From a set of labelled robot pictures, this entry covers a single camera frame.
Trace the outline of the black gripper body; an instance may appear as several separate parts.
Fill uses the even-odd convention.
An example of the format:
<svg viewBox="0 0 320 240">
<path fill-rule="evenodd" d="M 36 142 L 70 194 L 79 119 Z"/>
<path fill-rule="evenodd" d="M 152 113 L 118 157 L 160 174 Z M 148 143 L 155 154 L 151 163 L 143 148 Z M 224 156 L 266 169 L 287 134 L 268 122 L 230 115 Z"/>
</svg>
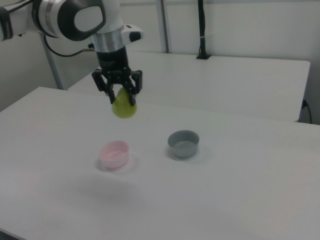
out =
<svg viewBox="0 0 320 240">
<path fill-rule="evenodd" d="M 129 80 L 130 67 L 126 47 L 113 52 L 96 52 L 101 70 L 95 70 L 96 83 L 122 85 Z"/>
</svg>

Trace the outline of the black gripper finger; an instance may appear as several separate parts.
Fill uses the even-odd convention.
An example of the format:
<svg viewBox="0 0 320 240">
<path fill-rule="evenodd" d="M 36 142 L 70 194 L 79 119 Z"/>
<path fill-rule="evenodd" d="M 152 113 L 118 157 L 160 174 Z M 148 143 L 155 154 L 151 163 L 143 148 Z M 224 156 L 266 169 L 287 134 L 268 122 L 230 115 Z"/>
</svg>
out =
<svg viewBox="0 0 320 240">
<path fill-rule="evenodd" d="M 136 95 L 143 87 L 143 72 L 141 70 L 127 69 L 125 71 L 124 89 L 128 93 L 130 105 L 136 104 Z"/>
<path fill-rule="evenodd" d="M 116 97 L 115 97 L 115 93 L 114 93 L 114 90 L 113 90 L 113 83 L 111 80 L 106 80 L 106 82 L 104 81 L 103 79 L 103 70 L 102 69 L 99 69 L 97 68 L 95 71 L 93 71 L 93 73 L 91 74 L 96 86 L 97 86 L 97 89 L 100 91 L 100 92 L 104 92 L 105 95 L 107 97 L 109 97 L 109 100 L 110 100 L 110 103 L 113 104 L 114 101 L 116 100 Z"/>
</svg>

